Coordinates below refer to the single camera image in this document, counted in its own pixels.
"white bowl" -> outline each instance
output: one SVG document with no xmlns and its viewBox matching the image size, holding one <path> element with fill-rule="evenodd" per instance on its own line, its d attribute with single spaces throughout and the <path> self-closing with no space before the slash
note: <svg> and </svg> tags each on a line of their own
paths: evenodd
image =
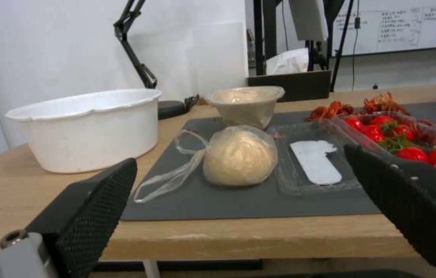
<svg viewBox="0 0 436 278">
<path fill-rule="evenodd" d="M 56 173 L 102 169 L 138 157 L 158 140 L 153 89 L 109 90 L 9 111 L 41 167 Z"/>
<path fill-rule="evenodd" d="M 226 125 L 264 129 L 273 117 L 276 101 L 284 93 L 278 86 L 231 88 L 207 95 L 206 101 L 218 109 Z"/>
</svg>

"black cable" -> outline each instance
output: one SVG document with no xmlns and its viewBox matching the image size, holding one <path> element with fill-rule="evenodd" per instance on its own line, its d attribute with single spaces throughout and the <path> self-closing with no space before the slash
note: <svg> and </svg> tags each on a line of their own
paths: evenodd
<svg viewBox="0 0 436 278">
<path fill-rule="evenodd" d="M 285 44 L 287 46 L 287 51 L 288 51 L 287 25 L 285 24 L 285 12 L 283 11 L 283 2 L 285 2 L 285 0 L 281 1 L 281 15 L 283 18 L 283 30 L 285 30 Z"/>
<path fill-rule="evenodd" d="M 355 85 L 355 46 L 357 46 L 357 39 L 359 38 L 359 28 L 360 28 L 359 4 L 360 4 L 359 0 L 357 0 L 357 14 L 355 16 L 355 21 L 353 25 L 355 29 L 355 41 L 353 42 L 353 51 L 352 51 L 352 92 L 353 92 L 353 87 Z"/>
</svg>

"white plastic basin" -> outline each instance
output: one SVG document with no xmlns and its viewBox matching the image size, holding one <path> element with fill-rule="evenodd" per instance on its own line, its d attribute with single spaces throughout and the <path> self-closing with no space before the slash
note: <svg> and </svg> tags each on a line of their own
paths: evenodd
<svg viewBox="0 0 436 278">
<path fill-rule="evenodd" d="M 86 172 L 155 146 L 160 95 L 152 89 L 109 90 L 19 107 L 6 117 L 19 121 L 41 167 Z"/>
</svg>

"black box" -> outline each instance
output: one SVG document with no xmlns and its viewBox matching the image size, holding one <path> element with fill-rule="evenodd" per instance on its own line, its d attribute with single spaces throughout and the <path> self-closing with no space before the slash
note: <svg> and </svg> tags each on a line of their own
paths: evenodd
<svg viewBox="0 0 436 278">
<path fill-rule="evenodd" d="M 280 86 L 285 95 L 278 102 L 319 100 L 330 96 L 331 70 L 248 77 L 248 86 Z"/>
</svg>

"crayfish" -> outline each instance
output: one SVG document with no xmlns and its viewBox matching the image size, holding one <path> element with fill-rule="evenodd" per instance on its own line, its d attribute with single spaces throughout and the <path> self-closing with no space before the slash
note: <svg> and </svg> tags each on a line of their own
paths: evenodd
<svg viewBox="0 0 436 278">
<path fill-rule="evenodd" d="M 410 113 L 403 107 L 403 105 L 398 104 L 393 100 L 393 95 L 387 92 L 386 95 L 380 93 L 379 95 L 368 100 L 364 99 L 364 110 L 368 114 L 379 111 L 395 111 L 400 112 L 405 115 L 410 115 Z"/>
<path fill-rule="evenodd" d="M 353 113 L 353 106 L 350 104 L 342 104 L 341 102 L 334 101 L 329 107 L 319 106 L 314 109 L 310 116 L 306 118 L 306 122 L 314 120 L 330 119 L 340 115 L 350 115 Z"/>
</svg>

